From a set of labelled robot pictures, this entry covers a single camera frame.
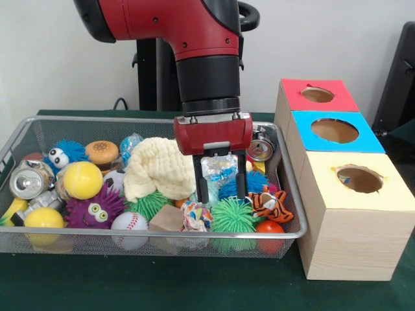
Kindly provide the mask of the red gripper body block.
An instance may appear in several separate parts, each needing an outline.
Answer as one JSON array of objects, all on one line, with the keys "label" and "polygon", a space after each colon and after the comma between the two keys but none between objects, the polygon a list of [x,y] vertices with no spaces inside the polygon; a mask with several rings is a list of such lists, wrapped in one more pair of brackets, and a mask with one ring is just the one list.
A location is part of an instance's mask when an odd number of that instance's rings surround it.
[{"label": "red gripper body block", "polygon": [[203,155],[208,150],[245,150],[252,139],[253,120],[248,112],[174,118],[174,136],[183,155]]}]

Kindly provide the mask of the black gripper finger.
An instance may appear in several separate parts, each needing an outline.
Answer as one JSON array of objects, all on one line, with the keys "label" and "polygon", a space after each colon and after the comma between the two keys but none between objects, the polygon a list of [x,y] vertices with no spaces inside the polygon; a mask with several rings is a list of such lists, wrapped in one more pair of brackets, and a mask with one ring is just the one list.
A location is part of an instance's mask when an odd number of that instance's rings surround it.
[{"label": "black gripper finger", "polygon": [[207,180],[203,177],[201,159],[202,155],[193,155],[193,166],[195,171],[196,192],[198,202],[207,203],[209,201],[209,191]]},{"label": "black gripper finger", "polygon": [[238,171],[235,177],[237,185],[237,197],[238,199],[243,200],[248,195],[246,178],[246,151],[237,150],[234,151],[233,154],[237,156],[238,166]]}]

